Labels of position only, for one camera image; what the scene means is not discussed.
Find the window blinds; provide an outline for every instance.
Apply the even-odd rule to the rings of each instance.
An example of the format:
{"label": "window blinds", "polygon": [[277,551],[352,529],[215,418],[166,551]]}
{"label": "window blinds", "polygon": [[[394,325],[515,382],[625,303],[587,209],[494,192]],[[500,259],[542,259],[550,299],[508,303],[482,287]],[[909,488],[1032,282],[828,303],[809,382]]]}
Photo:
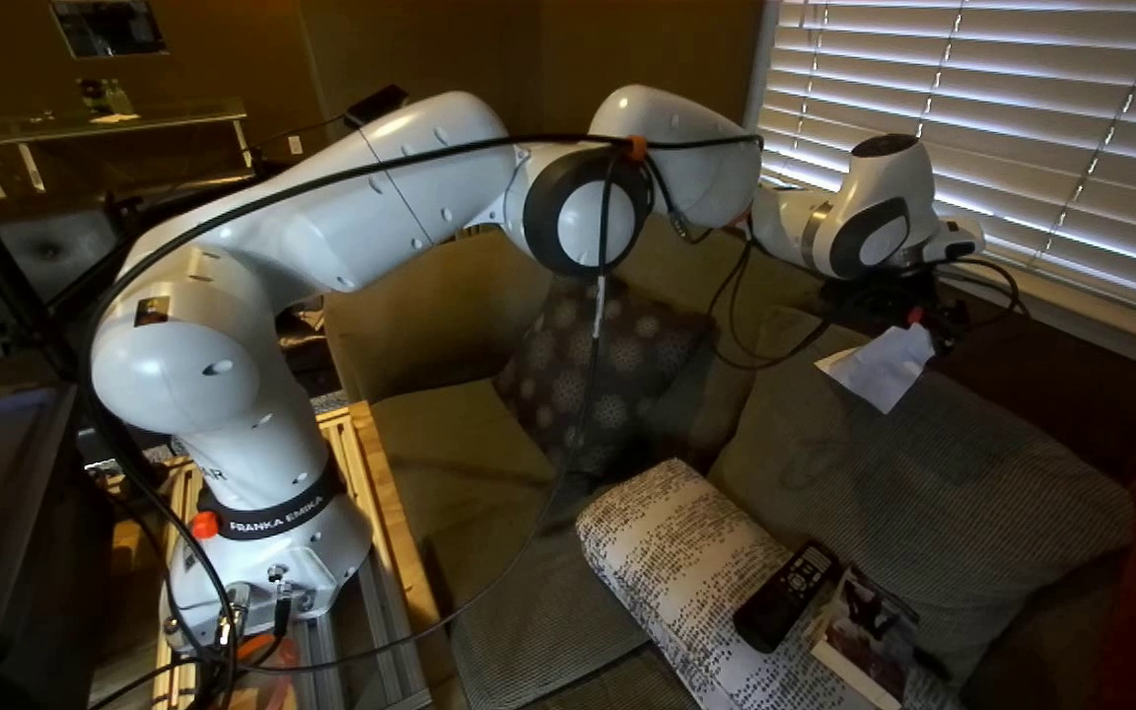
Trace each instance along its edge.
{"label": "window blinds", "polygon": [[832,188],[920,136],[987,258],[1136,308],[1136,6],[774,0],[770,32],[763,179]]}

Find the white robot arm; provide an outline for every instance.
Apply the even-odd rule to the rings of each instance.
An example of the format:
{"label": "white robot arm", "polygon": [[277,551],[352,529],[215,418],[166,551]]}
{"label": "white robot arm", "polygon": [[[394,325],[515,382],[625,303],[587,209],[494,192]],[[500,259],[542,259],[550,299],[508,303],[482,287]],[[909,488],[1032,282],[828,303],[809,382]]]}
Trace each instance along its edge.
{"label": "white robot arm", "polygon": [[936,219],[930,163],[909,136],[859,142],[834,192],[762,186],[753,219],[763,251],[832,282],[975,251],[975,233]]}
{"label": "white robot arm", "polygon": [[[762,142],[696,102],[623,86],[587,136],[519,145],[474,96],[436,96],[135,244],[126,287],[91,345],[91,382],[113,418],[176,437],[203,475],[222,529],[203,533],[202,551],[222,595],[240,589],[247,600],[245,633],[270,629],[282,604],[295,620],[328,617],[365,558],[365,524],[277,347],[277,312],[365,287],[468,225],[500,225],[539,266],[591,278],[623,259],[649,209],[719,229],[753,204]],[[892,236],[892,221],[859,225],[855,209],[871,215],[859,192],[832,203],[824,225],[878,229],[884,251],[896,240],[909,248],[930,192],[892,203],[901,203],[901,236]],[[780,225],[796,221],[762,225],[770,251],[791,251]],[[170,559],[173,629],[212,642],[226,600],[193,558],[181,549]]]}

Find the remote control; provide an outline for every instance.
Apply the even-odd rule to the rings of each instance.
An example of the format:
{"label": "remote control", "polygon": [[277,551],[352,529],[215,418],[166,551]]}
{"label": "remote control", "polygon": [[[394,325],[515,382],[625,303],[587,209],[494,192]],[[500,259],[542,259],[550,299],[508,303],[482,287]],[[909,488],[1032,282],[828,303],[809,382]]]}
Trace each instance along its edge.
{"label": "remote control", "polygon": [[834,558],[819,543],[796,549],[791,559],[786,559],[738,613],[733,633],[757,649],[774,651],[788,629],[801,620],[809,600],[824,580],[834,576]]}

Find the white paper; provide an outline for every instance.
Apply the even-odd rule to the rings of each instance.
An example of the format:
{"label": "white paper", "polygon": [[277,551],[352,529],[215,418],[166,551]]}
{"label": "white paper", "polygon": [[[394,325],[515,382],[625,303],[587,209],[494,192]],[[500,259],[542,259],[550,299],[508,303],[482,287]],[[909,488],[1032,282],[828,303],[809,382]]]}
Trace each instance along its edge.
{"label": "white paper", "polygon": [[909,325],[886,326],[865,347],[824,354],[816,366],[886,414],[920,382],[930,354],[930,333]]}

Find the black cable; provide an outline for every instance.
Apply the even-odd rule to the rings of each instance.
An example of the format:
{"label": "black cable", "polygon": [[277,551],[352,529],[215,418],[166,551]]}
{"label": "black cable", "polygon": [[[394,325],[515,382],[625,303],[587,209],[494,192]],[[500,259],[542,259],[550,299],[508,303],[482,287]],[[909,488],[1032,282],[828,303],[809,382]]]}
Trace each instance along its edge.
{"label": "black cable", "polygon": [[[444,145],[444,149],[424,149],[424,155],[404,155],[404,158],[387,158],[387,163],[370,163],[370,165],[353,165],[353,171],[335,171],[335,173],[322,173],[322,179],[310,179],[310,182],[301,182],[301,186],[287,186],[287,188],[277,188],[277,192],[264,192],[256,203],[245,203],[235,209],[226,209],[207,221],[198,221],[190,229],[181,229],[173,240],[156,244],[152,251],[147,251],[141,259],[135,259],[109,287],[107,295],[97,299],[97,312],[107,312],[107,303],[126,287],[135,286],[147,269],[152,269],[156,259],[166,259],[170,251],[176,251],[181,244],[235,221],[235,219],[247,219],[247,215],[261,215],[269,204],[280,204],[287,199],[301,199],[301,192],[314,192],[322,186],[340,186],[340,182],[353,182],[353,179],[365,179],[365,173],[387,173],[387,171],[404,171],[404,165],[423,165],[423,163],[440,163],[440,158],[454,158],[454,155],[478,155],[478,149],[494,149],[494,145],[519,145],[519,142],[606,142],[606,145],[631,145],[625,140],[606,140],[606,136],[575,136],[575,140],[562,140],[562,136],[542,136],[542,140],[483,140],[483,142],[456,142],[456,145]],[[649,149],[692,149],[692,145],[733,145],[733,142],[753,142],[753,136],[740,136],[740,140],[704,140],[704,142],[648,142]]]}
{"label": "black cable", "polygon": [[721,278],[721,286],[713,287],[713,295],[709,295],[709,303],[704,303],[704,312],[713,316],[713,312],[721,308],[721,295],[730,294],[721,321],[727,321],[730,345],[733,345],[746,359],[727,354],[721,347],[713,347],[713,359],[727,365],[727,366],[733,366],[733,372],[770,372],[770,366],[777,366],[777,365],[788,365],[791,354],[801,354],[803,347],[812,347],[812,345],[832,326],[832,312],[828,312],[828,316],[819,316],[819,325],[816,325],[809,336],[801,336],[801,340],[796,340],[788,350],[780,350],[780,354],[762,354],[762,350],[746,347],[746,340],[740,340],[740,333],[738,333],[738,294],[740,294],[740,282],[746,282],[746,274],[749,274],[753,248],[757,248],[757,240],[753,240],[753,229],[746,225],[746,233],[740,233],[740,251],[738,251],[738,259],[730,266],[730,274]]}
{"label": "black cable", "polygon": [[696,140],[696,142],[648,142],[648,149],[704,149],[704,145],[738,145],[738,142],[763,145],[762,136],[721,136],[721,140]]}
{"label": "black cable", "polygon": [[247,622],[247,608],[240,608],[228,622],[228,635],[226,635],[226,668],[215,668],[215,680],[222,680],[222,708],[228,708],[235,698],[235,668],[240,668],[240,639],[245,639],[245,622]]}
{"label": "black cable", "polygon": [[[962,274],[954,274],[959,266],[965,266],[965,269],[987,269],[987,274],[1000,278],[1000,286],[992,287],[991,282],[962,278]],[[1007,295],[1007,316],[1028,316],[1028,303],[1025,303],[1014,274],[1007,274],[1007,269],[992,266],[992,259],[954,259],[954,266],[943,274],[943,282],[965,282],[965,286],[1000,294],[1000,295]]]}
{"label": "black cable", "polygon": [[[166,604],[170,604],[170,617],[173,620],[181,620],[181,608],[176,608],[176,595],[173,595],[173,576],[170,576],[170,558],[166,558],[166,543],[160,543],[160,535],[156,535],[156,529],[147,521],[147,512],[136,508],[136,505],[130,505],[130,500],[120,500],[120,496],[113,496],[126,512],[130,512],[130,521],[141,529],[141,535],[147,535],[147,543],[148,543],[148,551],[156,558],[156,559],[166,559]],[[202,639],[193,635],[193,629],[190,622],[176,622],[176,633],[184,635],[184,642],[193,649],[193,651],[202,651]]]}
{"label": "black cable", "polygon": [[156,496],[156,488],[148,487],[152,476],[152,464],[147,461],[147,454],[136,451],[135,436],[93,397],[93,382],[91,382],[91,366],[81,366],[81,388],[91,393],[91,421],[93,421],[93,436],[107,443],[107,451],[120,461],[126,470],[126,480],[136,488],[141,500],[148,500],[160,521],[170,521],[176,529],[176,543],[190,543],[190,551],[202,559],[203,576],[212,580],[212,593],[215,593],[215,604],[222,604],[222,620],[228,620],[228,600],[226,600],[226,584],[212,567],[212,559],[203,558],[202,541],[190,533],[190,524],[173,512],[173,505],[166,505]]}
{"label": "black cable", "polygon": [[373,654],[387,654],[394,649],[404,649],[404,642],[423,642],[431,635],[440,635],[449,633],[466,613],[474,613],[478,604],[483,604],[515,567],[523,558],[531,558],[539,543],[527,541],[474,600],[456,604],[449,617],[440,617],[436,622],[415,633],[415,635],[397,635],[397,639],[387,639],[378,649],[364,649],[364,651],[352,651],[352,654],[340,654],[340,658],[322,658],[322,662],[293,662],[293,668],[253,668],[253,662],[240,662],[245,674],[318,674],[318,671],[335,671],[335,668],[352,668],[352,662],[364,662],[364,658],[373,658]]}
{"label": "black cable", "polygon": [[687,215],[675,204],[675,192],[671,192],[671,186],[667,186],[667,179],[663,179],[663,171],[657,171],[657,163],[653,158],[648,158],[648,173],[649,173],[649,182],[653,182],[653,188],[657,188],[657,199],[663,199],[663,204],[667,204],[667,219],[671,219],[671,225],[675,225],[675,233],[687,240],[687,244],[702,244],[713,229],[691,229],[691,221],[687,221]]}
{"label": "black cable", "polygon": [[287,622],[293,622],[293,600],[277,600],[277,629],[270,629],[270,642],[253,658],[253,668],[269,662],[282,639],[287,639]]}

